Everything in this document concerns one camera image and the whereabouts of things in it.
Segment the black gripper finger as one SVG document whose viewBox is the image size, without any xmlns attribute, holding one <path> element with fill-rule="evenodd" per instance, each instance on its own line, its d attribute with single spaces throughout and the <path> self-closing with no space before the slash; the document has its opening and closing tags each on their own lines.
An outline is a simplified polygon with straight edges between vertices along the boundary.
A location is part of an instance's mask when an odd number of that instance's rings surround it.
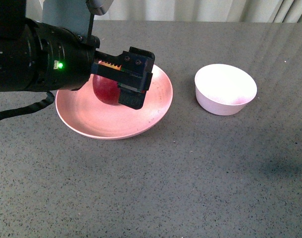
<svg viewBox="0 0 302 238">
<path fill-rule="evenodd" d="M 154 53 L 134 47 L 118 56 L 95 51 L 91 74 L 116 81 L 118 102 L 139 110 L 151 85 L 154 61 Z"/>
</svg>

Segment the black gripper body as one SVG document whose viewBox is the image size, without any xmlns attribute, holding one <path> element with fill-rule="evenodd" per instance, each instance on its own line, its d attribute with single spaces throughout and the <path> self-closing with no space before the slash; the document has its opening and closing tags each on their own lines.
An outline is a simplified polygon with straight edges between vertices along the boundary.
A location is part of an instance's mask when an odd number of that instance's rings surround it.
<svg viewBox="0 0 302 238">
<path fill-rule="evenodd" d="M 98 37 L 85 38 L 68 29 L 30 20 L 32 33 L 31 82 L 26 91 L 79 90 L 98 63 Z"/>
</svg>

